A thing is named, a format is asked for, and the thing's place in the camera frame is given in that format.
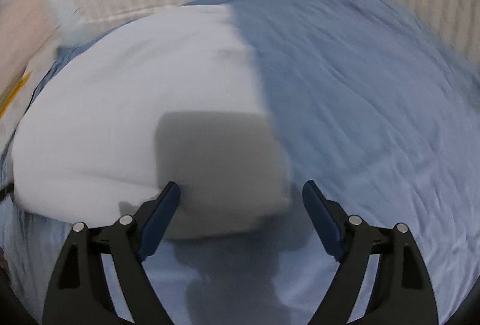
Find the pink beige pillow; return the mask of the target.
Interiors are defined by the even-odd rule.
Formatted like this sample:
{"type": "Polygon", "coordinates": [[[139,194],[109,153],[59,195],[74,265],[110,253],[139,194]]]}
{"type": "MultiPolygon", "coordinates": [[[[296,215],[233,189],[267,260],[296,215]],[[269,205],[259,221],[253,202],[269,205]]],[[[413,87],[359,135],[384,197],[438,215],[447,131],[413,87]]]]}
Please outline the pink beige pillow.
{"type": "Polygon", "coordinates": [[[56,29],[47,0],[9,0],[1,5],[1,94],[12,88],[56,29]]]}

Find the blue bed sheet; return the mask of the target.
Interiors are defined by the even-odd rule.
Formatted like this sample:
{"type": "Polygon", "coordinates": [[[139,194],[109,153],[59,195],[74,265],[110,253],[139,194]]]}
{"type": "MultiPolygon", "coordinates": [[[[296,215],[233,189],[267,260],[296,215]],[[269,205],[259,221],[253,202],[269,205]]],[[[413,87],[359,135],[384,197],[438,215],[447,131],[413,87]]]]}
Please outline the blue bed sheet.
{"type": "MultiPolygon", "coordinates": [[[[251,48],[288,162],[290,205],[250,232],[192,240],[165,235],[144,267],[171,319],[306,324],[338,266],[304,209],[302,188],[312,180],[371,225],[410,227],[439,321],[447,322],[479,278],[478,68],[392,0],[183,6],[219,5],[232,9],[251,48]]],[[[61,48],[32,103],[72,59],[116,29],[61,48]]],[[[30,213],[14,195],[1,203],[4,271],[28,317],[40,321],[74,223],[30,213]]]]}

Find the light grey puffer jacket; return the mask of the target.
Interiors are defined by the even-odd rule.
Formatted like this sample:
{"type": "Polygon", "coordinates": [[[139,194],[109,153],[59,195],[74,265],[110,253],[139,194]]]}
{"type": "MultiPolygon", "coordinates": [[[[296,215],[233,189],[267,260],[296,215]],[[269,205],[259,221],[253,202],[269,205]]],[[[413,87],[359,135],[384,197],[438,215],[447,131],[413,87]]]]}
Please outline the light grey puffer jacket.
{"type": "Polygon", "coordinates": [[[16,205],[65,223],[114,223],[169,182],[172,240],[250,232],[290,207],[287,157],[226,5],[160,11],[72,59],[11,159],[16,205]]]}

